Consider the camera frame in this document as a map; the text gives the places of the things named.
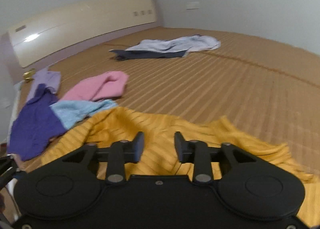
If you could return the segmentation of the yellow striped shirt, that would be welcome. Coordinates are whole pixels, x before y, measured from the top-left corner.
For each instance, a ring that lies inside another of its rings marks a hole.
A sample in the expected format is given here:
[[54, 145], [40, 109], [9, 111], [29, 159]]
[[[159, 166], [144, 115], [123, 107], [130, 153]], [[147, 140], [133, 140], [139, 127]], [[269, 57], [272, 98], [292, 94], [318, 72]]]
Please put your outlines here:
[[115, 107], [94, 114], [67, 131], [37, 157], [37, 161], [39, 166], [44, 166], [86, 144], [102, 149], [117, 141], [131, 141], [139, 132], [144, 134], [143, 153], [138, 164], [125, 166], [127, 176], [187, 175], [191, 178], [194, 164], [181, 163], [178, 159], [178, 151], [184, 145], [202, 141], [208, 147], [221, 148], [223, 143], [229, 143], [299, 178], [305, 188], [305, 199], [298, 218], [310, 227], [319, 225], [319, 176], [303, 169], [292, 157], [288, 144], [261, 141], [240, 131], [226, 117], [196, 124], [178, 116]]

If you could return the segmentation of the purple garment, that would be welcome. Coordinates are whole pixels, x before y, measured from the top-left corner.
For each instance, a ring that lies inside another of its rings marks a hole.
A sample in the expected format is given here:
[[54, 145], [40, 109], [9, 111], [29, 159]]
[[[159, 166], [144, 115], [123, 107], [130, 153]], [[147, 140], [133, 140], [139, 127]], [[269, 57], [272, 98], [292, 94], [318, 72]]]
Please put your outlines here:
[[37, 86], [12, 124], [9, 154], [18, 155], [21, 161], [31, 160], [42, 154], [52, 138], [67, 131], [50, 107], [56, 102], [57, 96], [45, 84]]

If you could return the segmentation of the pink sweater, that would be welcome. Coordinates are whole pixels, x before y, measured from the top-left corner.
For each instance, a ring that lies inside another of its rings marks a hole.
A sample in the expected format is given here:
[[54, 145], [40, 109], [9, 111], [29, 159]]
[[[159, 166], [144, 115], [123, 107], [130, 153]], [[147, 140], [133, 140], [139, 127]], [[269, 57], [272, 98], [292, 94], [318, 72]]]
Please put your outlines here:
[[121, 97], [129, 76], [122, 71], [108, 71], [81, 80], [66, 92], [61, 101], [99, 101]]

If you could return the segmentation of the light blue knit garment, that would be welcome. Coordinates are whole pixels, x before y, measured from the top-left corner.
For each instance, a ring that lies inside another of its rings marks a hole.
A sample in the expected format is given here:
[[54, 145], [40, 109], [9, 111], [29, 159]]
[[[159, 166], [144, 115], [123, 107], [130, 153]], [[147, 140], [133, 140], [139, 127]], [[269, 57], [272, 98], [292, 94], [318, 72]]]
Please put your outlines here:
[[87, 117], [92, 117], [98, 112], [117, 107], [114, 100], [93, 101], [75, 101], [62, 100], [50, 105], [55, 116], [60, 120], [65, 130], [70, 130], [78, 122]]

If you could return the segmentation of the white grey navy garment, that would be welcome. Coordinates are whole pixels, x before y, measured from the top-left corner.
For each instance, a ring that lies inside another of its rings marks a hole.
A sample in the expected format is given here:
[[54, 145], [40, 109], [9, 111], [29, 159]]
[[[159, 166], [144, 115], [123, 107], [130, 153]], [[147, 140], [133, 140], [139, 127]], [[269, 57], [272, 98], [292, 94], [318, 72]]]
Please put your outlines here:
[[218, 49], [221, 42], [211, 36], [193, 35], [172, 40], [145, 39], [139, 44], [124, 50], [112, 49], [114, 59], [125, 61], [129, 59], [181, 58], [191, 52], [210, 51]]

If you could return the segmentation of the gold foil packet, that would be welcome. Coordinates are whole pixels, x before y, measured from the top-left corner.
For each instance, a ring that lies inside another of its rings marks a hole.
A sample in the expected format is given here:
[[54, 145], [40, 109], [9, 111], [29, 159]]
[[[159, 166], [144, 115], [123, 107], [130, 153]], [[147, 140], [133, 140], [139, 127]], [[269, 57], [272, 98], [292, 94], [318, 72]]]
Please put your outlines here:
[[25, 83], [28, 83], [34, 79], [36, 70], [35, 69], [30, 69], [29, 71], [25, 72], [23, 74], [23, 80]]

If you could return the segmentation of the lilac garment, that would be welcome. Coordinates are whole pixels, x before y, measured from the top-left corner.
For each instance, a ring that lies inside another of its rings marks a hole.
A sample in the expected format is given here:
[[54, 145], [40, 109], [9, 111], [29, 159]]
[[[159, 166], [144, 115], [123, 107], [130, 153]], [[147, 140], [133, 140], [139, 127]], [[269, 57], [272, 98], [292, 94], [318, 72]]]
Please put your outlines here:
[[41, 69], [33, 75], [33, 81], [31, 88], [27, 96], [26, 101], [28, 102], [35, 97], [36, 89], [39, 84], [44, 84], [52, 94], [57, 94], [61, 82], [61, 73], [58, 71], [51, 71], [48, 68]]

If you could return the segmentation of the bamboo bed mat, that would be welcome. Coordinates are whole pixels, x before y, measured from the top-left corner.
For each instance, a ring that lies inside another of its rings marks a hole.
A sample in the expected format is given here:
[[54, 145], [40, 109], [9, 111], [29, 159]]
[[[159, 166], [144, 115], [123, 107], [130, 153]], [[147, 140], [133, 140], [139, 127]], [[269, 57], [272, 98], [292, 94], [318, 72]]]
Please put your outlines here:
[[84, 142], [101, 147], [142, 130], [145, 149], [128, 174], [191, 174], [179, 164], [174, 133], [217, 147], [230, 142], [293, 172], [319, 181], [319, 57], [254, 36], [207, 31], [220, 40], [213, 51], [183, 58], [116, 61], [112, 49], [144, 39], [202, 34], [196, 29], [156, 27], [111, 40], [52, 66], [62, 75], [59, 94], [106, 71], [128, 74], [118, 107], [78, 125], [49, 147], [58, 157]]

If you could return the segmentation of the cream bed headboard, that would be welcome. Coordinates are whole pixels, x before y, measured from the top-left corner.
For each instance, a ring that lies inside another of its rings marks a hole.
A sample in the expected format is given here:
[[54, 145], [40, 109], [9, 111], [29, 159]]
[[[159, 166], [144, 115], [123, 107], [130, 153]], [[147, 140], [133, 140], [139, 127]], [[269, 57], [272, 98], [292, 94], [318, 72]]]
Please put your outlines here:
[[87, 0], [34, 15], [1, 36], [1, 65], [18, 83], [103, 42], [159, 26], [154, 0]]

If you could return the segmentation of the white bed frame edge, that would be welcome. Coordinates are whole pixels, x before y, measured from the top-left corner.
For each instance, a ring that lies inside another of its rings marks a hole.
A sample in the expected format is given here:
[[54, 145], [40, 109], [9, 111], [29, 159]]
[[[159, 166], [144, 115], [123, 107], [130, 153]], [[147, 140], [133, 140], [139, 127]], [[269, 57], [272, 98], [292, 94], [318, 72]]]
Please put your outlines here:
[[23, 85], [23, 81], [20, 81], [14, 85], [15, 98], [14, 98], [14, 102], [13, 102], [13, 107], [12, 107], [12, 112], [11, 112], [11, 117], [10, 117], [10, 122], [9, 122], [8, 135], [7, 135], [7, 139], [6, 139], [7, 145], [9, 145], [9, 143], [10, 143], [10, 135], [11, 135], [11, 129], [12, 129], [13, 122], [16, 120], [17, 115], [18, 115], [18, 105], [19, 105], [19, 101], [21, 98], [22, 85]]

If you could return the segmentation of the double wall switch plate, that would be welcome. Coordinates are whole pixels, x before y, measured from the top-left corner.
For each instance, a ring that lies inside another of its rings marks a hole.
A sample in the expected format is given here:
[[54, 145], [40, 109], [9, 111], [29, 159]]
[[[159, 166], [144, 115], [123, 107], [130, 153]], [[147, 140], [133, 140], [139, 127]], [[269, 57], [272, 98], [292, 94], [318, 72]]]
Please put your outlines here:
[[192, 1], [186, 4], [186, 10], [198, 10], [200, 8], [199, 1]]

